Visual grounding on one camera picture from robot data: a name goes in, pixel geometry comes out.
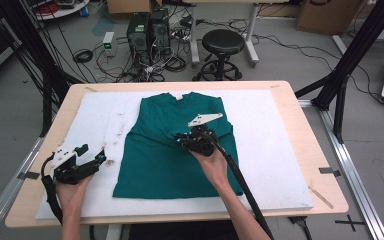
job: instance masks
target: human arm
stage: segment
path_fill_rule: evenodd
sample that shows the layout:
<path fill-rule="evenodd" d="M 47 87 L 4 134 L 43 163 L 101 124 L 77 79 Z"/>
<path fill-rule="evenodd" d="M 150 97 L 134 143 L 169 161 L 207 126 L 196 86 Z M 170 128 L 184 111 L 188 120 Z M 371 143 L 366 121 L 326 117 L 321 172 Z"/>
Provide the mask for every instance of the human arm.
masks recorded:
<path fill-rule="evenodd" d="M 223 154 L 218 149 L 215 149 L 209 157 L 192 151 L 191 153 L 198 159 L 205 176 L 223 200 L 239 239 L 270 240 L 230 186 L 227 178 L 227 162 Z"/>
<path fill-rule="evenodd" d="M 62 240 L 80 240 L 80 217 L 89 176 L 76 185 L 57 183 L 56 190 L 63 214 Z"/>

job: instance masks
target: round stool seat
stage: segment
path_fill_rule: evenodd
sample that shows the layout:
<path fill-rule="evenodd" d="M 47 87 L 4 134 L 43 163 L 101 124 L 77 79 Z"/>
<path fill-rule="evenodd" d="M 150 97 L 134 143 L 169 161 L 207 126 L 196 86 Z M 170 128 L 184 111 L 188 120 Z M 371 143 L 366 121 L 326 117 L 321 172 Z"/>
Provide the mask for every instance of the round stool seat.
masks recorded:
<path fill-rule="evenodd" d="M 245 47 L 241 35 L 227 29 L 212 30 L 202 38 L 204 48 L 215 55 L 234 55 Z"/>

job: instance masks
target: computer tower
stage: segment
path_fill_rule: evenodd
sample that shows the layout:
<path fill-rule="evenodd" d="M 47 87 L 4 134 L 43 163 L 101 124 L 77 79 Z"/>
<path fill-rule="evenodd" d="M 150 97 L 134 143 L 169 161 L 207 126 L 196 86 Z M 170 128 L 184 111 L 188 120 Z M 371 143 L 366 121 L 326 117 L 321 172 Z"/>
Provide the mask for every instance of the computer tower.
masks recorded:
<path fill-rule="evenodd" d="M 133 13 L 126 34 L 133 61 L 147 66 L 152 65 L 149 55 L 152 47 L 149 36 L 149 16 L 147 12 Z"/>
<path fill-rule="evenodd" d="M 157 8 L 151 14 L 151 36 L 152 43 L 155 43 L 155 53 L 169 55 L 171 54 L 169 37 L 169 15 L 167 8 Z"/>

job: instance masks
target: black tape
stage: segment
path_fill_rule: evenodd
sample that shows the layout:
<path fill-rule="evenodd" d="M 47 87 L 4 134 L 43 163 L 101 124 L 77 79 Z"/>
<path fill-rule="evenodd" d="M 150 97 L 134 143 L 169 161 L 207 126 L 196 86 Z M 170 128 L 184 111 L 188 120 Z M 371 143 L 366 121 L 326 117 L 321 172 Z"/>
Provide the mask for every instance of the black tape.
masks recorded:
<path fill-rule="evenodd" d="M 348 214 L 347 214 L 347 217 L 348 217 L 348 221 L 335 220 L 335 223 L 338 223 L 338 224 L 349 224 L 349 225 L 351 225 L 351 228 L 352 228 L 353 232 L 356 231 L 354 225 L 366 225 L 365 222 L 356 222 L 356 221 L 351 220 L 351 216 L 348 215 Z"/>
<path fill-rule="evenodd" d="M 319 171 L 321 174 L 333 173 L 333 176 L 335 177 L 341 176 L 341 172 L 339 172 L 339 170 L 333 171 L 332 168 L 319 168 Z"/>
<path fill-rule="evenodd" d="M 17 178 L 21 180 L 25 180 L 26 178 L 34 179 L 36 180 L 40 176 L 39 173 L 35 172 L 26 172 L 26 173 L 20 173 L 18 174 Z"/>

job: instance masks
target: black cross mark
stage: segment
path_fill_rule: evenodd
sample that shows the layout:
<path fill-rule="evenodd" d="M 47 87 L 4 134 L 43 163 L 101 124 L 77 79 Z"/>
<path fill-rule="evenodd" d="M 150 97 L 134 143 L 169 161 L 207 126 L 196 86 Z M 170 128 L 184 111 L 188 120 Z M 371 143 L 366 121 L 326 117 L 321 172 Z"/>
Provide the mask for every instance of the black cross mark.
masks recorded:
<path fill-rule="evenodd" d="M 354 222 L 351 220 L 351 217 L 350 215 L 347 214 L 347 217 L 348 217 L 348 221 L 341 221 L 341 220 L 335 220 L 335 223 L 339 223 L 339 224 L 350 224 L 351 225 L 351 228 L 352 230 L 355 232 L 355 227 L 354 225 L 366 225 L 366 223 L 364 222 Z"/>

